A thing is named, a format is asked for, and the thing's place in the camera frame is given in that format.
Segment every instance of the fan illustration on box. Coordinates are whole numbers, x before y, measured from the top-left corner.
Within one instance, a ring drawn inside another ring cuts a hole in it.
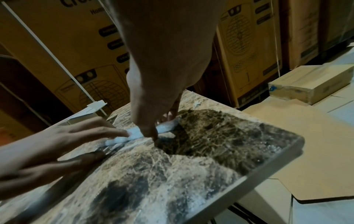
[[[90,69],[76,75],[75,79],[95,101],[104,100],[107,103],[103,108],[107,114],[129,103],[129,90],[126,79],[114,65]],[[90,98],[73,80],[64,83],[55,93],[74,108],[77,108],[78,111],[92,103]]]
[[[220,19],[219,29],[225,49],[228,52],[228,63],[234,73],[235,85],[238,89],[257,78],[257,44],[255,43],[255,25],[252,16],[252,3],[240,4],[230,8]]]

